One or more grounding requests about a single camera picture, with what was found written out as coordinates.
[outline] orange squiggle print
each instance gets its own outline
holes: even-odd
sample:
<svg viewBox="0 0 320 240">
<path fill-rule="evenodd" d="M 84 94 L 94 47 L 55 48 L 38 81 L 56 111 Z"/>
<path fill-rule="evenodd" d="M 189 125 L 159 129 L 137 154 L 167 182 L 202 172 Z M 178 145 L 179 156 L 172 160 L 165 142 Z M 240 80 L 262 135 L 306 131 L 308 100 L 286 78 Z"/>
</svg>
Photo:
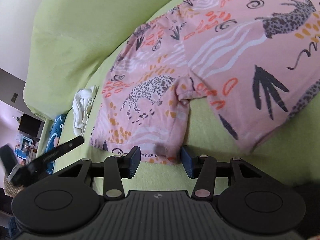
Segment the orange squiggle print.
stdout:
<svg viewBox="0 0 320 240">
<path fill-rule="evenodd" d="M 230 91 L 235 87 L 235 85 L 238 84 L 238 79 L 237 78 L 231 78 L 229 79 L 224 85 L 223 85 L 223 89 L 222 89 L 222 94 L 226 97 Z"/>
<path fill-rule="evenodd" d="M 166 58 L 168 55 L 165 54 L 164 56 L 160 56 L 157 60 L 158 63 L 161 63 L 162 58 Z M 143 81 L 147 81 L 148 78 L 150 78 L 152 75 L 157 74 L 161 75 L 164 73 L 170 73 L 173 74 L 175 69 L 167 67 L 167 65 L 159 66 L 157 65 L 150 65 L 150 71 L 145 72 L 142 77 L 136 82 L 136 84 L 142 83 Z"/>
<path fill-rule="evenodd" d="M 209 90 L 206 92 L 207 96 L 216 96 L 218 94 L 217 90 Z"/>
<path fill-rule="evenodd" d="M 203 90 L 203 91 L 206 91 L 208 90 L 207 87 L 203 84 L 203 83 L 199 83 L 196 87 L 196 90 Z"/>
<path fill-rule="evenodd" d="M 112 81 L 108 81 L 106 83 L 107 86 L 104 87 L 104 89 L 101 91 L 101 94 L 104 95 L 105 98 L 108 98 L 108 97 L 111 97 L 112 96 L 112 90 L 114 90 L 114 93 L 120 93 L 122 90 L 123 90 L 123 87 L 130 87 L 134 84 L 134 82 L 132 82 L 131 84 L 126 84 L 126 83 L 123 83 L 122 81 L 116 81 L 116 82 L 112 82 Z"/>
<path fill-rule="evenodd" d="M 205 24 L 205 26 L 203 26 L 203 25 L 204 25 L 204 20 L 201 20 L 200 23 L 199 23 L 199 25 L 198 25 L 198 27 L 195 29 L 195 31 L 198 31 L 198 32 L 197 32 L 198 34 L 199 34 L 199 33 L 203 33 L 203 32 L 205 32 L 205 31 L 210 30 L 211 28 L 215 27 L 216 25 L 218 25 L 218 24 L 219 24 L 219 21 L 216 20 L 216 19 L 221 19 L 221 18 L 223 18 L 223 17 L 225 16 L 226 12 L 223 11 L 223 12 L 218 12 L 218 13 L 220 13 L 219 16 L 216 15 L 216 14 L 214 13 L 214 11 L 207 12 L 207 13 L 205 14 L 205 16 L 209 17 L 209 18 L 207 19 L 208 22 L 209 22 L 209 24 Z M 227 16 L 226 16 L 224 19 L 222 19 L 222 21 L 227 21 L 227 20 L 229 20 L 230 18 L 231 18 L 231 14 L 228 13 Z M 187 40 L 187 39 L 191 38 L 192 36 L 194 36 L 194 35 L 196 34 L 195 31 L 193 31 L 193 32 L 188 33 L 187 35 L 185 35 L 185 36 L 184 36 L 184 40 Z"/>
<path fill-rule="evenodd" d="M 156 28 L 156 34 L 150 34 L 147 38 L 146 38 L 146 41 L 143 41 L 142 44 L 141 44 L 141 48 L 143 46 L 153 46 L 157 40 L 159 38 L 161 38 L 162 36 L 164 35 L 164 30 L 163 30 L 163 27 L 162 26 L 157 26 Z"/>
<path fill-rule="evenodd" d="M 216 109 L 219 110 L 219 109 L 221 109 L 221 108 L 223 108 L 225 106 L 226 102 L 224 100 L 222 100 L 222 101 L 214 101 L 214 102 L 210 103 L 210 105 L 212 105 L 212 106 L 214 106 L 216 104 L 218 104 Z"/>
</svg>

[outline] blue fabric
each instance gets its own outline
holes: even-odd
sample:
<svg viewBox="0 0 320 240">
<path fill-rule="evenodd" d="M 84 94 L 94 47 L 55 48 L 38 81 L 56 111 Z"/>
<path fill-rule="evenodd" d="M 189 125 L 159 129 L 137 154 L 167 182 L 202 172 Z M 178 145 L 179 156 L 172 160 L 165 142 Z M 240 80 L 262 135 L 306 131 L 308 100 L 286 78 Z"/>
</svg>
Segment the blue fabric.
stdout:
<svg viewBox="0 0 320 240">
<path fill-rule="evenodd" d="M 20 231 L 16 224 L 15 217 L 11 217 L 9 220 L 9 227 L 8 227 L 8 234 L 10 238 L 13 238 L 16 234 L 18 234 Z"/>
<path fill-rule="evenodd" d="M 21 159 L 23 159 L 23 160 L 26 160 L 26 159 L 27 159 L 27 155 L 26 155 L 22 150 L 20 150 L 20 149 L 15 149 L 14 152 L 15 152 L 15 154 L 16 154 L 19 158 L 21 158 Z"/>
<path fill-rule="evenodd" d="M 61 114 L 61 115 L 58 115 L 57 118 L 54 120 L 54 124 L 50 131 L 50 137 L 47 144 L 47 148 L 45 150 L 46 153 L 58 146 L 58 142 L 63 129 L 63 124 L 66 120 L 66 116 L 67 116 L 66 114 Z M 54 162 L 50 162 L 48 164 L 47 173 L 53 174 L 53 169 L 54 169 Z"/>
</svg>

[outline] lime green fabric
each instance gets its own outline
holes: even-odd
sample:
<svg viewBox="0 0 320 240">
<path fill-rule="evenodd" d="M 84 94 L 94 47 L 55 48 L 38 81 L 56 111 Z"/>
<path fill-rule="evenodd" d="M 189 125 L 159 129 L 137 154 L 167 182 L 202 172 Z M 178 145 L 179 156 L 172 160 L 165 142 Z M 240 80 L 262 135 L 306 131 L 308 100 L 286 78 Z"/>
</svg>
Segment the lime green fabric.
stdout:
<svg viewBox="0 0 320 240">
<path fill-rule="evenodd" d="M 101 63 L 169 1 L 43 0 L 34 20 L 26 104 L 42 118 L 68 112 Z"/>
<path fill-rule="evenodd" d="M 152 18 L 159 16 L 168 9 L 181 3 L 182 0 L 172 0 L 161 8 Z M 120 52 L 125 42 L 110 55 L 93 74 L 86 87 L 99 86 L 107 71 Z M 90 134 L 101 103 L 101 88 L 95 99 L 91 115 L 85 131 L 86 142 L 59 158 L 55 170 L 58 171 L 69 164 L 89 157 L 93 162 L 102 162 L 113 154 L 101 151 L 88 145 Z M 240 156 L 233 139 L 215 119 L 207 101 L 192 100 L 188 130 L 185 143 L 198 154 L 214 156 L 219 161 L 228 162 L 230 158 Z M 293 120 L 281 127 L 272 138 L 258 147 L 250 156 L 242 156 L 245 160 L 265 171 L 279 181 L 296 185 L 306 181 L 320 180 L 320 96 L 317 96 Z M 73 112 L 70 111 L 62 131 L 60 142 L 66 142 L 74 137 Z M 168 166 L 161 164 L 141 163 L 133 179 L 122 179 L 124 189 L 128 190 L 179 190 L 192 191 L 196 180 L 187 177 L 183 166 Z M 220 193 L 228 185 L 227 180 L 217 179 L 215 193 Z M 102 194 L 102 179 L 96 179 L 94 189 Z"/>
</svg>

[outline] leopard print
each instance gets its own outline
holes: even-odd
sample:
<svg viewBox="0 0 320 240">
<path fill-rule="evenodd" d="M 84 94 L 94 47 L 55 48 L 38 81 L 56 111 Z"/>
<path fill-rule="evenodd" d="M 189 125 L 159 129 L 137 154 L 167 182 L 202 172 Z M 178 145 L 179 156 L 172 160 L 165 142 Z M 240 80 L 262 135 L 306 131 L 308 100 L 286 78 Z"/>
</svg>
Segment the leopard print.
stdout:
<svg viewBox="0 0 320 240">
<path fill-rule="evenodd" d="M 320 80 L 313 84 L 299 99 L 297 104 L 292 108 L 292 111 L 287 117 L 287 120 L 292 119 L 297 113 L 310 103 L 310 101 L 320 92 Z"/>
<path fill-rule="evenodd" d="M 158 157 L 157 154 L 149 154 L 149 153 L 141 153 L 141 156 L 148 157 L 148 158 L 156 158 L 156 157 Z"/>
<path fill-rule="evenodd" d="M 272 36 L 275 34 L 290 33 L 298 30 L 305 24 L 311 14 L 316 11 L 315 6 L 310 0 L 305 0 L 305 3 L 296 0 L 288 1 L 293 1 L 294 3 L 282 3 L 281 5 L 295 6 L 296 9 L 292 12 L 273 13 L 273 17 L 270 18 L 256 18 L 256 20 L 263 20 L 263 28 L 267 38 L 272 39 Z"/>
<path fill-rule="evenodd" d="M 172 9 L 170 9 L 168 12 L 170 12 L 171 14 L 174 14 L 175 11 L 179 11 L 179 6 L 175 6 Z"/>
<path fill-rule="evenodd" d="M 145 24 L 139 26 L 136 29 L 136 31 L 133 33 L 133 35 L 138 38 L 139 36 L 143 35 L 150 28 L 151 28 L 151 25 L 149 23 L 145 23 Z"/>
<path fill-rule="evenodd" d="M 131 90 L 129 96 L 124 101 L 120 111 L 125 107 L 126 104 L 129 104 L 129 110 L 127 112 L 127 115 L 129 116 L 129 120 L 132 118 L 131 116 L 131 109 L 132 107 L 134 110 L 140 114 L 139 118 L 146 119 L 149 114 L 154 115 L 155 112 L 151 109 L 149 110 L 149 113 L 142 113 L 141 110 L 138 108 L 138 101 L 141 98 L 147 99 L 151 104 L 156 104 L 160 106 L 162 104 L 161 97 L 164 95 L 164 93 L 172 86 L 173 82 L 175 81 L 175 78 L 170 76 L 157 76 L 154 78 L 151 78 L 138 86 L 136 86 L 134 89 Z M 152 96 L 157 95 L 159 97 L 158 101 L 153 100 Z M 133 121 L 132 123 L 139 122 L 139 125 L 141 125 L 140 119 L 137 121 Z"/>
</svg>

